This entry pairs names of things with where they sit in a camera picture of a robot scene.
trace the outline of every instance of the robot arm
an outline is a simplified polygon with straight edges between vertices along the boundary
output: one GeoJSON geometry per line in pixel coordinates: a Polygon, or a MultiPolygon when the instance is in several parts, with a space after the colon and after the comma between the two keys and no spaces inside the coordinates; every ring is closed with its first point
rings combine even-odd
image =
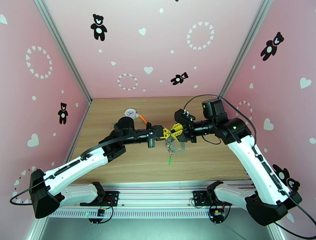
{"type": "Polygon", "coordinates": [[[302,201],[297,192],[291,192],[274,173],[246,124],[239,118],[228,119],[222,101],[211,99],[202,102],[203,115],[206,120],[194,121],[195,117],[185,110],[175,112],[177,122],[166,131],[162,126],[151,126],[134,130],[134,121],[123,117],[114,125],[111,134],[93,148],[63,166],[43,172],[40,169],[31,175],[30,187],[42,182],[30,190],[36,218],[43,218],[61,206],[73,203],[102,203],[105,193],[98,182],[86,186],[69,186],[70,183],[89,171],[107,164],[122,155],[126,144],[148,143],[154,147],[154,141],[166,139],[170,134],[176,141],[196,143],[197,136],[215,134],[238,157],[252,179],[256,191],[245,191],[214,182],[207,188],[211,203],[228,202],[249,212],[261,225],[268,225],[285,216],[297,203],[302,201]]]}

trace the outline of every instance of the wooden table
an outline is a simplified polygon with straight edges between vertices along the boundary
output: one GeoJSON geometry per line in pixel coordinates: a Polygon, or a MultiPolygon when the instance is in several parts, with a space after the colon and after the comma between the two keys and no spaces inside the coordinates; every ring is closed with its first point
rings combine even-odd
{"type": "MultiPolygon", "coordinates": [[[[201,102],[210,97],[193,100],[186,109],[203,120],[201,102]]],[[[113,125],[128,108],[134,108],[153,125],[163,125],[170,129],[175,123],[174,112],[182,109],[190,97],[149,97],[94,99],[81,130],[72,158],[78,157],[88,148],[98,144],[113,130],[113,125]]],[[[135,119],[135,129],[145,128],[141,119],[135,119]]],[[[212,135],[205,137],[211,142],[219,140],[212,135]]],[[[156,147],[147,144],[126,146],[126,153],[112,162],[90,171],[75,183],[157,182],[183,180],[228,180],[248,178],[242,164],[223,143],[209,144],[201,137],[197,143],[186,143],[185,152],[174,154],[169,166],[169,153],[164,141],[156,142],[156,147]]]]}

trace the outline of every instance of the pink wall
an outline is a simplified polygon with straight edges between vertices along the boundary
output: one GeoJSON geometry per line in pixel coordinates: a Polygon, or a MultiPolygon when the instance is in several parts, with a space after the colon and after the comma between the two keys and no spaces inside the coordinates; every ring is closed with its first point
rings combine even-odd
{"type": "MultiPolygon", "coordinates": [[[[290,177],[300,182],[301,205],[314,218],[315,8],[314,1],[274,1],[226,95],[239,110],[252,116],[258,146],[269,163],[287,168],[290,177]],[[278,32],[284,41],[274,56],[263,61],[261,51],[278,32]]],[[[235,112],[230,111],[230,116],[235,117],[235,112]]],[[[315,235],[315,227],[298,208],[290,210],[282,225],[303,236],[315,235]]]]}
{"type": "Polygon", "coordinates": [[[92,98],[125,98],[218,93],[261,0],[45,2],[92,98]]]}
{"type": "MultiPolygon", "coordinates": [[[[4,240],[24,239],[33,208],[9,199],[29,186],[34,169],[64,162],[87,100],[33,1],[0,2],[0,35],[0,233],[4,240]],[[66,124],[59,124],[61,102],[66,124]]],[[[30,196],[17,201],[30,203],[30,196]]]]}

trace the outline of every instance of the teddy bear decal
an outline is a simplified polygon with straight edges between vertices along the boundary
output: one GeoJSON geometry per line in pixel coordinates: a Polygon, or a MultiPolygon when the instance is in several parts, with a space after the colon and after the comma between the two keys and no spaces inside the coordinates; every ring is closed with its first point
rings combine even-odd
{"type": "Polygon", "coordinates": [[[275,174],[278,175],[285,186],[288,186],[292,191],[298,191],[299,187],[301,186],[300,183],[290,178],[289,171],[286,168],[282,170],[278,165],[275,164],[273,164],[272,167],[275,170],[275,174]]]}
{"type": "Polygon", "coordinates": [[[94,19],[94,23],[91,25],[91,29],[94,30],[94,38],[98,40],[100,37],[100,40],[104,41],[105,39],[104,33],[107,32],[106,27],[103,25],[104,18],[103,16],[93,14],[93,19],[94,19]]]}
{"type": "Polygon", "coordinates": [[[68,116],[66,107],[67,107],[66,103],[60,103],[60,110],[58,112],[60,124],[66,124],[67,116],[68,116]]]}
{"type": "Polygon", "coordinates": [[[271,55],[275,55],[277,52],[277,46],[284,41],[284,37],[280,32],[276,34],[273,40],[269,40],[266,43],[266,47],[262,50],[260,56],[263,56],[263,61],[266,61],[271,55]]]}
{"type": "Polygon", "coordinates": [[[172,82],[172,85],[177,85],[178,83],[183,83],[184,79],[188,78],[189,76],[187,75],[186,72],[184,72],[182,75],[177,74],[175,78],[172,78],[170,82],[172,82]]]}

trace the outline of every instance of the gray floor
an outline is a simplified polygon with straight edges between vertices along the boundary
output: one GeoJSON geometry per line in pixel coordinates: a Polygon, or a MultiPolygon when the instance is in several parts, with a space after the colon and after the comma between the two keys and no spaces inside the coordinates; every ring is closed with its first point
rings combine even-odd
{"type": "Polygon", "coordinates": [[[269,240],[267,227],[232,208],[222,225],[209,219],[112,219],[98,226],[88,219],[49,218],[41,240],[269,240]]]}

